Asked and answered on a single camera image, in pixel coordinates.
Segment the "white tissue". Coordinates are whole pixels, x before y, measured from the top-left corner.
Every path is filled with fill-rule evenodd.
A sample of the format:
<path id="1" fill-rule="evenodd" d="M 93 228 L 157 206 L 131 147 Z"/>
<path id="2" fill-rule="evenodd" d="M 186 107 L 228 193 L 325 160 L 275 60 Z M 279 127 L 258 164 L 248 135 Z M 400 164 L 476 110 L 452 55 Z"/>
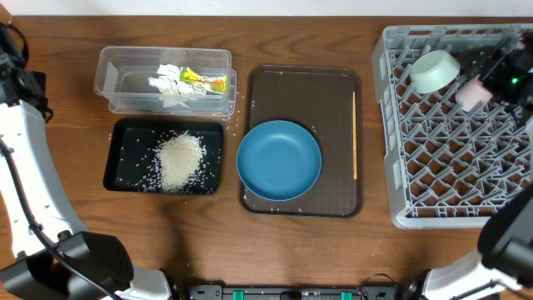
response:
<path id="1" fill-rule="evenodd" d="M 182 100 L 173 98 L 179 95 L 179 82 L 182 69 L 172 64 L 161 64 L 157 70 L 157 77 L 148 78 L 148 84 L 156 88 L 162 95 L 163 107 L 169 108 L 180 105 Z"/>
<path id="2" fill-rule="evenodd" d="M 203 87 L 195 87 L 188 82 L 177 82 L 177 91 L 182 95 L 206 95 L 207 91 Z"/>

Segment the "pink cup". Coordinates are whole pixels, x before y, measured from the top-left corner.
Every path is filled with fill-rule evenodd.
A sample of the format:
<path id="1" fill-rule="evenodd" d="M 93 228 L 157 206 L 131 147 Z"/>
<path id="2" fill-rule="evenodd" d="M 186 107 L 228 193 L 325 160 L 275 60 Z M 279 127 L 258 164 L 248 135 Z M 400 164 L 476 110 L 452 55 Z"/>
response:
<path id="1" fill-rule="evenodd" d="M 461 105 L 465 112 L 470 112 L 480 103 L 487 103 L 493 97 L 493 94 L 483 85 L 479 75 L 472 78 L 456 92 L 456 102 Z"/>

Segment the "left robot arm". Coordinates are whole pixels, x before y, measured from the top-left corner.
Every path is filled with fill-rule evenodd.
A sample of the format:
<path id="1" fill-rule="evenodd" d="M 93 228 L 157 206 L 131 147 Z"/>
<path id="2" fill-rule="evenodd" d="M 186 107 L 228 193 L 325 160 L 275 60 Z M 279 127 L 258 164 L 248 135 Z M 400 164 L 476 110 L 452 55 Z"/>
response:
<path id="1" fill-rule="evenodd" d="M 168 299 L 164 272 L 132 264 L 114 236 L 89 232 L 67 199 L 47 145 L 46 77 L 1 53 L 1 194 L 14 264 L 4 288 L 21 299 Z"/>

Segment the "dark blue plate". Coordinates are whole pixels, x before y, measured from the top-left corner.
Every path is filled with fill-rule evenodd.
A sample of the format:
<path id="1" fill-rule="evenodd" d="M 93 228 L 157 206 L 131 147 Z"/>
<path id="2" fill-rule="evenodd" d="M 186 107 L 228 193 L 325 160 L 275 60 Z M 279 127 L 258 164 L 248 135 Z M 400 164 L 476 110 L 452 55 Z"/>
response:
<path id="1" fill-rule="evenodd" d="M 284 120 L 251 129 L 237 150 L 237 172 L 253 194 L 285 202 L 308 192 L 320 177 L 321 149 L 302 125 Z"/>

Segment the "white rice pile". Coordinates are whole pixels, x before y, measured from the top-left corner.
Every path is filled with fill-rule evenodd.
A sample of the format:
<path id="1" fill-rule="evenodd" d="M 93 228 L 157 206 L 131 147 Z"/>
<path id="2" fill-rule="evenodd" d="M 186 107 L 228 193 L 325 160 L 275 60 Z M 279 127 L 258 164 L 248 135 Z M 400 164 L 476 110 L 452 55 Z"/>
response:
<path id="1" fill-rule="evenodd" d="M 219 132 L 130 128 L 119 150 L 115 190 L 209 195 L 219 186 Z"/>

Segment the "mint green bowl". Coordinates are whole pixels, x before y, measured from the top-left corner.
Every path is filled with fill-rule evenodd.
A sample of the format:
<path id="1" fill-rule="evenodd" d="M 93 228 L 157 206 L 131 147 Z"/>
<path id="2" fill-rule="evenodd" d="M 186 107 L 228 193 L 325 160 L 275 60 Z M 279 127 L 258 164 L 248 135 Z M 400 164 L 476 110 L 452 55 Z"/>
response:
<path id="1" fill-rule="evenodd" d="M 435 50 L 414 62 L 410 80 L 416 93 L 433 93 L 452 82 L 460 70 L 459 62 L 447 51 Z"/>

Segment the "wooden chopstick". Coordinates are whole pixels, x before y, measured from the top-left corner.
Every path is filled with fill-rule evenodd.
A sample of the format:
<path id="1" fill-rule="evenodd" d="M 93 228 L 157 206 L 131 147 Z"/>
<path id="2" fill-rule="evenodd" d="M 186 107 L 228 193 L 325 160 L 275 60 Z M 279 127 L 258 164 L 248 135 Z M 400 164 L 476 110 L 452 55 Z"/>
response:
<path id="1" fill-rule="evenodd" d="M 356 132 L 356 92 L 352 93 L 352 154 L 353 154 L 353 178 L 358 179 L 357 168 L 357 132 Z"/>

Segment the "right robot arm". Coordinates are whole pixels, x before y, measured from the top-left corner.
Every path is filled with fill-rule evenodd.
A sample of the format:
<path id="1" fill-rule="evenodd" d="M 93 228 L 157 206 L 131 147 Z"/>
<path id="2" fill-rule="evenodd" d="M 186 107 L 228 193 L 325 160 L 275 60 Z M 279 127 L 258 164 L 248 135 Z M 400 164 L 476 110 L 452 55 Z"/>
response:
<path id="1" fill-rule="evenodd" d="M 438 172 L 434 183 L 444 185 L 453 176 L 461 189 L 450 187 L 436 198 L 438 207 L 450 200 L 494 203 L 506 195 L 498 181 L 522 175 L 523 167 L 497 161 L 530 156 L 532 147 L 518 148 L 504 141 L 505 133 L 532 134 L 532 40 L 485 46 L 461 53 L 454 59 L 446 51 L 434 51 L 415 62 L 411 78 L 417 90 L 433 92 L 432 78 L 454 66 L 467 76 L 455 93 L 456 109 L 468 117 L 469 131 L 456 129 L 449 142 L 459 145 L 450 152 L 448 143 L 430 154 L 438 163 L 446 156 L 451 169 Z M 432 269 L 416 285 L 415 299 L 481 299 L 502 289 L 518 291 L 532 285 L 532 187 L 517 186 L 512 199 L 489 218 L 481 230 L 477 248 L 444 268 Z"/>

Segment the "green yellow snack wrapper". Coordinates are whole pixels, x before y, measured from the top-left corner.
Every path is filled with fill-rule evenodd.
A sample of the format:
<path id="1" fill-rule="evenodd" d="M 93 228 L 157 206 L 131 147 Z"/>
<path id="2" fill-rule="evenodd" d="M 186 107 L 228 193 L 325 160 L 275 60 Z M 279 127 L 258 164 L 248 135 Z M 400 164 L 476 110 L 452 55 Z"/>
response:
<path id="1" fill-rule="evenodd" d="M 184 67 L 180 72 L 180 81 L 200 88 L 210 93 L 223 94 L 227 91 L 227 76 L 207 77 L 199 75 L 189 67 Z"/>

